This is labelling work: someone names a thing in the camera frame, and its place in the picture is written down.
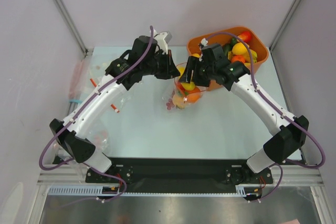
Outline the clear zip top bag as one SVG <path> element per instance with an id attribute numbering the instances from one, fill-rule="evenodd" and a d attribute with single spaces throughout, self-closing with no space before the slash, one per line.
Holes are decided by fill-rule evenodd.
<path id="1" fill-rule="evenodd" d="M 171 80 L 169 86 L 163 93 L 162 99 L 169 112 L 184 110 L 188 106 L 196 104 L 207 90 L 206 87 L 196 86 L 193 82 L 179 82 L 179 78 L 185 70 L 185 67 L 185 62 L 177 65 L 180 75 Z"/>

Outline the yellow orange peach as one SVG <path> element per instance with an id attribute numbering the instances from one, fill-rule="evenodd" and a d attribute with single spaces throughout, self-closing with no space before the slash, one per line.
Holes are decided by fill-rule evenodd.
<path id="1" fill-rule="evenodd" d="M 172 102 L 176 108 L 183 109 L 185 108 L 186 104 L 184 101 L 184 97 L 179 96 L 177 94 L 173 95 Z"/>

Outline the orange tangerine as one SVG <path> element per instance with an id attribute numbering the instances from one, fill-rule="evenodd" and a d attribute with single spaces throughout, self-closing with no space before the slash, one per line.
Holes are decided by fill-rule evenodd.
<path id="1" fill-rule="evenodd" d="M 191 91 L 188 91 L 188 95 L 186 96 L 186 102 L 188 103 L 196 103 L 202 97 L 202 92 L 198 87 L 194 88 Z"/>

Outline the red grape bunch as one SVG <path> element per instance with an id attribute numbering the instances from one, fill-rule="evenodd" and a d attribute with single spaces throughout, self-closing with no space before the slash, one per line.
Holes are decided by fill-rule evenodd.
<path id="1" fill-rule="evenodd" d="M 168 101 L 167 101 L 167 103 L 166 103 L 166 108 L 167 108 L 167 110 L 171 110 L 171 109 L 174 108 L 174 107 L 175 107 L 175 105 L 174 105 L 172 99 L 168 99 Z"/>

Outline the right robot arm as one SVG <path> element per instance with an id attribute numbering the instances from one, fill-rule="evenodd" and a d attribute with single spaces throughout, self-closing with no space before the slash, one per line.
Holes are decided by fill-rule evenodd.
<path id="1" fill-rule="evenodd" d="M 205 46 L 201 52 L 200 57 L 189 56 L 180 82 L 193 82 L 201 87 L 209 87 L 211 81 L 222 85 L 257 114 L 272 136 L 242 169 L 243 179 L 254 183 L 261 177 L 262 170 L 283 162 L 304 144 L 304 131 L 309 122 L 304 116 L 296 117 L 281 108 L 252 79 L 250 70 L 242 62 L 228 60 L 220 44 Z"/>

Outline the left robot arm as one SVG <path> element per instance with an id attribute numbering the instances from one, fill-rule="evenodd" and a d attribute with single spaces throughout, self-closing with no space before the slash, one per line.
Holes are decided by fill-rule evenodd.
<path id="1" fill-rule="evenodd" d="M 88 139 L 88 132 L 114 99 L 144 76 L 162 80 L 179 76 L 168 49 L 170 40 L 171 34 L 167 31 L 136 38 L 131 49 L 111 61 L 100 83 L 83 103 L 63 120 L 54 119 L 49 125 L 57 143 L 77 163 L 96 169 L 97 176 L 104 182 L 112 181 L 116 170 L 111 166 L 112 161 Z"/>

